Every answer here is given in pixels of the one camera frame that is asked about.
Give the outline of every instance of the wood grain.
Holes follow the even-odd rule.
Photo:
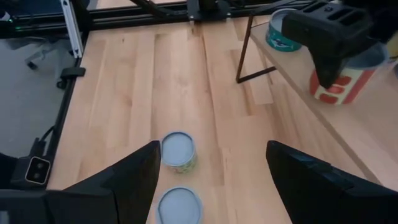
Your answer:
[[[160,168],[148,223],[176,185],[200,196],[203,223],[290,223],[266,161],[271,139],[364,177],[278,72],[235,83],[245,22],[92,32],[49,188],[64,189],[175,130],[193,136],[198,164],[183,175]],[[250,44],[245,73],[272,66]]]
[[[251,37],[289,85],[341,144],[370,180],[398,190],[398,79],[393,64],[378,69],[352,104],[328,105],[309,94],[314,65],[306,47],[291,53],[266,44],[267,24],[252,28]]]

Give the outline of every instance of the teal can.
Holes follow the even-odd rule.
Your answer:
[[[266,35],[267,43],[281,52],[293,52],[301,48],[301,44],[294,42],[282,35],[283,18],[294,9],[279,9],[272,13]]]

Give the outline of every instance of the green can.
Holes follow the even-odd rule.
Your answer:
[[[162,140],[162,162],[178,174],[190,172],[197,163],[193,138],[182,131],[168,133]]]
[[[283,18],[294,9],[279,9],[271,15],[266,35],[267,43],[281,52],[293,52],[301,48],[301,44],[294,42],[282,35]]]

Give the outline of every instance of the can label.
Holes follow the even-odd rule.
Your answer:
[[[310,93],[325,103],[339,105],[352,103],[374,74],[374,70],[344,68],[340,77],[329,89],[319,85],[317,71],[311,75]]]
[[[192,158],[180,166],[169,166],[170,169],[178,174],[186,174],[190,172],[196,165],[198,160],[196,152],[193,153]]]
[[[293,52],[301,48],[301,44],[284,37],[271,24],[266,33],[266,41],[273,49],[281,52]]]

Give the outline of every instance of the black cable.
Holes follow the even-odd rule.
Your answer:
[[[48,129],[48,130],[44,133],[44,135],[42,136],[42,138],[40,139],[40,141],[44,141],[44,140],[49,136],[49,134],[50,134],[53,130],[54,130],[54,126],[52,126],[50,129]]]

